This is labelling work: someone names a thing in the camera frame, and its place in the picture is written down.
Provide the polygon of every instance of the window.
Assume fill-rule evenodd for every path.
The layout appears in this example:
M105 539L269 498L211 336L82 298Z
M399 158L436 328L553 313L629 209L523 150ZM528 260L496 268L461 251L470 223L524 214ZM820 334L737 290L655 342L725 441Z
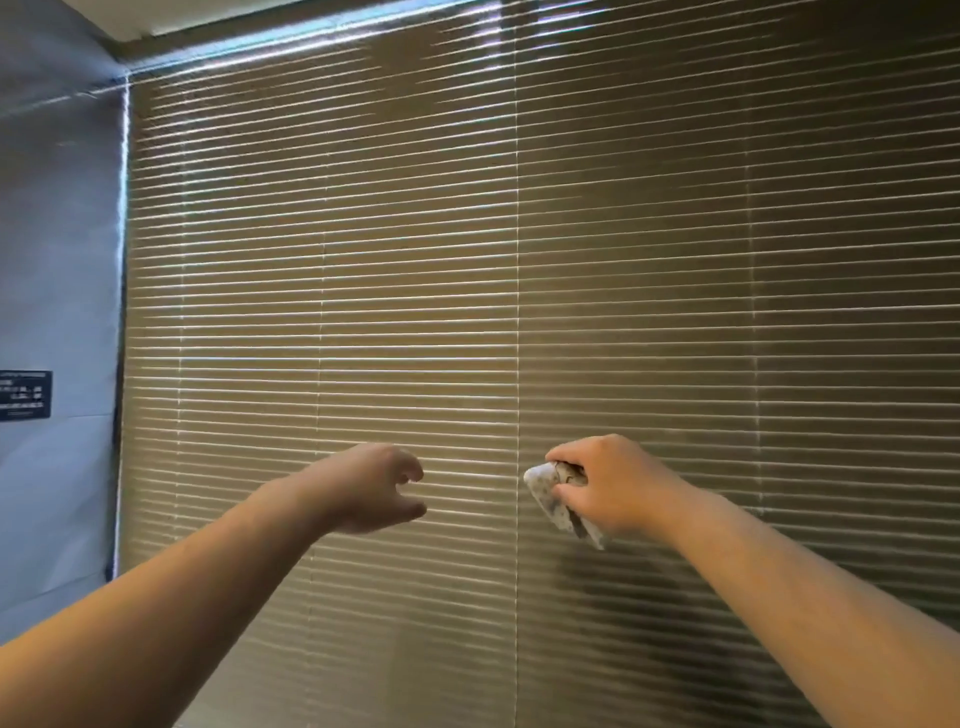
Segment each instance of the window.
M403 8L133 79L123 565L355 442L432 507L316 546L184 724L818 724L679 557L518 488L614 430L960 626L956 38Z

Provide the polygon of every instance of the hand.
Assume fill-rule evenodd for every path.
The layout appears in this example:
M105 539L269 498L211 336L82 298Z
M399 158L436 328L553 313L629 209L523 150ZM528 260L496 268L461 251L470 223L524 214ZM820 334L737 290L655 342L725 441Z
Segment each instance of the hand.
M577 514L613 535L642 532L673 543L698 491L620 435L591 437L552 449L550 461L581 466L587 487L563 483L554 494Z
M359 534L422 518L426 505L396 489L421 478L420 461L406 450L360 445L316 462L288 480L303 491L306 507L322 514L327 529Z

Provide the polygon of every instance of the gray wall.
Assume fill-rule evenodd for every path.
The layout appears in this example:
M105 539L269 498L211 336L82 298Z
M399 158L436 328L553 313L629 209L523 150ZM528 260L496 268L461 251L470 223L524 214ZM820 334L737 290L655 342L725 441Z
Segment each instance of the gray wall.
M0 423L0 643L103 585L120 321L119 72L59 2L0 0L0 369L53 418Z

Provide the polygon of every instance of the sign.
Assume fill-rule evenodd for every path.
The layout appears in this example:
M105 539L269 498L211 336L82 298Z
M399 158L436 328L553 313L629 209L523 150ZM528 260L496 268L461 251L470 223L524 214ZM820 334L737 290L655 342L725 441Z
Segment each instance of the sign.
M49 420L53 391L53 372L0 370L0 423Z

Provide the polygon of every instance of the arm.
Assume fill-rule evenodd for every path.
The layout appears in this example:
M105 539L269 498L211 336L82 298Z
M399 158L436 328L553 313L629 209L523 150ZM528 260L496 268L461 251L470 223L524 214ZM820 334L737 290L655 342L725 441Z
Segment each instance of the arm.
M166 728L308 548L419 518L420 464L363 446L268 483L220 520L0 648L0 726Z
M960 725L960 635L684 482L617 436L547 455L582 465L557 495L613 533L676 548L834 728Z

